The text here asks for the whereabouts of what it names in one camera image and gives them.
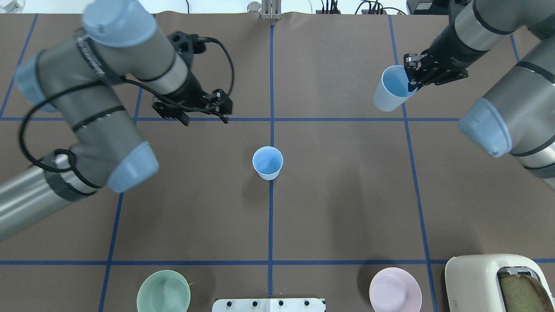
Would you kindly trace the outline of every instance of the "blue tape line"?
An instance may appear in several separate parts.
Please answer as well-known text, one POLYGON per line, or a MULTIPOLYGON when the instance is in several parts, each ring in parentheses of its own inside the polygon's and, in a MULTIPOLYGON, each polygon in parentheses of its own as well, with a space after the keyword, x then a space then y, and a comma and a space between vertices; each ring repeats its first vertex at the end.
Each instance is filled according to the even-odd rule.
POLYGON ((532 261, 536 262, 536 263, 555 263, 555 259, 532 259, 532 261))
MULTIPOLYGON (((17 60, 16 70, 17 70, 17 67, 19 67, 19 65, 21 64, 21 61, 23 60, 23 56, 25 55, 25 51, 27 50, 27 46, 29 45, 29 41, 31 40, 31 35, 33 34, 34 27, 37 24, 37 19, 38 19, 38 14, 35 14, 33 18, 33 23, 31 24, 31 28, 29 29, 29 33, 27 34, 27 39, 25 40, 25 44, 23 45, 23 49, 21 50, 21 54, 19 55, 19 59, 17 60)), ((14 75, 12 75, 12 80, 10 80, 9 82, 8 90, 6 91, 6 96, 4 97, 4 102, 2 103, 2 107, 0 108, 0 117, 4 115, 4 110, 6 109, 6 105, 8 104, 9 94, 12 92, 12 88, 13 88, 14 75)))
POLYGON ((112 239, 110 241, 110 251, 108 252, 108 263, 106 263, 106 273, 104 274, 104 283, 102 284, 102 292, 100 294, 100 304, 98 312, 104 309, 104 300, 106 299, 106 291, 108 290, 108 280, 110 278, 110 267, 112 266, 112 257, 114 255, 115 237, 118 234, 119 216, 122 211, 123 194, 119 194, 118 207, 115 211, 114 229, 112 230, 112 239))
POLYGON ((427 264, 426 260, 274 260, 274 265, 401 265, 427 264))
POLYGON ((110 277, 110 264, 106 265, 106 272, 104 273, 104 282, 102 283, 102 293, 100 294, 100 304, 98 305, 98 312, 104 310, 104 300, 106 299, 106 290, 108 289, 108 278, 110 277))
POLYGON ((511 37, 511 44, 513 45, 514 57, 517 59, 517 63, 518 63, 518 62, 520 62, 520 56, 518 55, 517 45, 514 42, 513 35, 510 35, 510 37, 511 37))
POLYGON ((270 181, 270 209, 268 211, 268 297, 273 292, 274 263, 274 181, 270 181))
POLYGON ((391 15, 387 16, 389 18, 389 33, 391 34, 391 45, 393 46, 393 59, 395 60, 395 65, 399 65, 399 59, 397 59, 397 45, 395 44, 395 31, 393 31, 393 20, 391 15))
POLYGON ((188 266, 226 266, 226 265, 268 265, 266 260, 231 260, 231 261, 112 261, 115 265, 188 265, 188 266))
POLYGON ((407 118, 410 122, 458 122, 459 118, 407 118))
MULTIPOLYGON (((274 27, 270 26, 270 146, 274 146, 275 114, 274 114, 274 27)), ((268 210, 268 297, 274 291, 274 181, 270 181, 268 210)))
POLYGON ((401 122, 403 118, 274 118, 277 122, 401 122))
POLYGON ((430 264, 447 264, 449 260, 430 260, 430 264))
POLYGON ((270 26, 270 146, 274 146, 274 25, 270 26))
MULTIPOLYGON (((399 65, 399 61, 397 59, 397 47, 395 45, 395 31, 393 29, 393 20, 391 19, 391 16, 388 16, 389 18, 389 30, 391 32, 391 44, 393 46, 393 55, 395 57, 395 64, 399 65)), ((416 193, 416 199, 418 202, 418 214, 420 215, 420 229, 421 229, 421 233, 422 233, 422 242, 424 244, 424 255, 426 256, 426 267, 428 270, 428 282, 430 284, 430 294, 432 296, 432 307, 433 307, 433 311, 437 312, 437 300, 436 300, 436 292, 435 292, 435 288, 433 285, 433 275, 432 275, 432 265, 430 264, 430 251, 428 249, 428 238, 426 235, 426 224, 424 222, 424 213, 422 212, 422 201, 420 198, 420 188, 418 187, 418 176, 416 174, 416 164, 415 164, 415 158, 414 158, 414 152, 412 150, 412 140, 411 140, 411 133, 410 133, 410 129, 408 127, 408 116, 407 116, 407 109, 405 104, 402 104, 403 107, 403 118, 405 120, 405 134, 407 137, 407 144, 408 144, 408 154, 410 156, 411 159, 411 168, 412 168, 412 180, 414 182, 415 185, 415 193, 416 193)))
MULTIPOLYGON (((555 263, 553 258, 532 259, 536 263, 555 263)), ((445 265, 447 259, 429 261, 432 265, 445 265)), ((233 265, 268 265, 267 260, 214 260, 214 261, 112 261, 111 266, 233 266, 233 265)), ((428 260, 273 260, 273 265, 422 265, 428 260)), ((80 261, 80 260, 0 260, 0 265, 107 265, 108 261, 80 261)))
POLYGON ((79 260, 0 260, 0 265, 106 265, 107 261, 79 260))
POLYGON ((143 95, 143 89, 139 88, 139 93, 137 93, 137 103, 135 105, 135 114, 133 115, 133 121, 137 124, 137 119, 139 118, 140 100, 143 95))
MULTIPOLYGON (((2 117, 0 121, 22 121, 23 117, 2 117)), ((62 122, 65 121, 62 117, 33 117, 31 118, 32 121, 47 121, 47 122, 62 122)), ((162 117, 134 117, 133 120, 138 122, 174 122, 177 120, 173 119, 164 119, 162 117)), ((196 122, 219 122, 221 121, 220 118, 191 118, 191 121, 196 122)), ((408 118, 410 122, 458 122, 458 118, 426 118, 426 117, 413 117, 408 118)), ((229 118, 230 122, 269 122, 271 118, 229 118)), ((274 118, 275 122, 404 122, 404 118, 396 118, 396 117, 376 117, 376 118, 274 118)))

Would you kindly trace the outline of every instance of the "white cup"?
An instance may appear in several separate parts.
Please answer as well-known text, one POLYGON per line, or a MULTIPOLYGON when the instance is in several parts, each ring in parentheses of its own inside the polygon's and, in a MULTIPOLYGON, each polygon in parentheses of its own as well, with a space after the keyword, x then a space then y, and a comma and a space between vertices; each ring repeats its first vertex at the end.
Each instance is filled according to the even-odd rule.
POLYGON ((282 166, 283 155, 275 147, 261 147, 253 155, 253 167, 264 180, 277 178, 282 166))
POLYGON ((374 93, 374 105, 383 112, 390 112, 403 104, 416 91, 417 89, 408 91, 408 77, 403 66, 389 66, 382 73, 374 93))

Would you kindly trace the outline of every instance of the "pink plate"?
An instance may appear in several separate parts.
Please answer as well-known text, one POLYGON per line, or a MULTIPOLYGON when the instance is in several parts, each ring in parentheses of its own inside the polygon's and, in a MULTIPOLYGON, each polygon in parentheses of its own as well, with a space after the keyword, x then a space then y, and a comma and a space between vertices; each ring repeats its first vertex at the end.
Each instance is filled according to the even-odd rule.
POLYGON ((399 268, 379 271, 370 283, 370 302, 376 312, 419 312, 422 293, 412 275, 399 268))

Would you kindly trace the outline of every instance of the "black cable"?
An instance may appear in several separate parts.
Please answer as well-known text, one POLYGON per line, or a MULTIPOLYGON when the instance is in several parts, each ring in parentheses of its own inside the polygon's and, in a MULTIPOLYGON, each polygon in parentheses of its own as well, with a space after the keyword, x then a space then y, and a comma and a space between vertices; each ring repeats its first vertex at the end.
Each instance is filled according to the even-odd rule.
POLYGON ((359 12, 360 7, 362 7, 363 4, 368 3, 368 10, 370 10, 372 8, 372 1, 362 1, 359 4, 359 7, 356 8, 355 14, 359 12))
POLYGON ((406 15, 405 12, 399 10, 398 8, 392 8, 392 7, 386 7, 386 8, 383 8, 383 7, 382 7, 382 8, 381 8, 381 14, 384 13, 384 10, 385 10, 385 9, 394 9, 394 10, 397 10, 397 11, 401 12, 402 15, 406 15))
POLYGON ((29 110, 29 112, 25 115, 25 117, 23 118, 23 122, 21 123, 21 125, 19 126, 19 134, 18 134, 18 141, 19 141, 19 148, 21 149, 21 152, 23 153, 23 155, 25 156, 25 158, 27 158, 28 161, 30 161, 33 165, 49 171, 49 172, 54 172, 54 173, 62 173, 62 172, 68 172, 68 171, 73 171, 77 174, 77 169, 75 167, 75 154, 68 150, 68 149, 57 149, 55 151, 56 154, 65 154, 68 157, 68 163, 69 163, 69 167, 68 168, 56 168, 56 167, 50 167, 48 165, 45 165, 44 163, 42 163, 40 160, 36 159, 35 157, 33 157, 31 155, 31 153, 29 152, 29 150, 27 149, 27 146, 25 145, 25 130, 27 129, 27 124, 29 123, 29 121, 31 120, 31 117, 42 107, 44 107, 45 105, 47 105, 49 102, 54 101, 55 99, 62 97, 66 94, 69 94, 71 92, 76 92, 79 90, 84 90, 84 89, 88 89, 88 88, 92 88, 92 87, 96 87, 99 85, 105 85, 102 81, 95 81, 95 82, 91 82, 91 83, 87 83, 87 84, 82 84, 82 85, 78 85, 76 87, 73 88, 69 88, 67 90, 64 90, 60 93, 57 93, 49 98, 47 98, 46 100, 38 103, 35 107, 31 108, 29 110))
POLYGON ((231 60, 231 56, 229 55, 228 50, 224 47, 224 44, 221 43, 218 39, 210 38, 210 37, 207 37, 206 39, 208 40, 208 42, 213 42, 219 45, 222 51, 224 51, 225 56, 228 58, 229 66, 231 67, 231 86, 229 87, 229 92, 228 92, 228 96, 230 96, 231 91, 233 91, 233 86, 235 84, 235 67, 233 66, 233 61, 231 60))
POLYGON ((376 14, 376 13, 378 12, 378 10, 376 10, 376 8, 378 8, 378 9, 379 9, 379 6, 378 6, 378 4, 379 4, 379 5, 381 6, 381 3, 380 3, 380 2, 378 2, 378 1, 376 1, 376 3, 374 4, 374 6, 372 7, 372 10, 371 10, 371 12, 373 12, 374 14, 376 14))

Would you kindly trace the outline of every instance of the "bread slice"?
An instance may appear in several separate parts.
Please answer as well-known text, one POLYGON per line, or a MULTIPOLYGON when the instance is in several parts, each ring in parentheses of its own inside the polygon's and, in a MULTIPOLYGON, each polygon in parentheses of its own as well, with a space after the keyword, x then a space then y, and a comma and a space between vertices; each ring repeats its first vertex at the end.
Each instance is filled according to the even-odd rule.
POLYGON ((499 285, 507 312, 553 312, 542 284, 528 275, 501 275, 499 285))

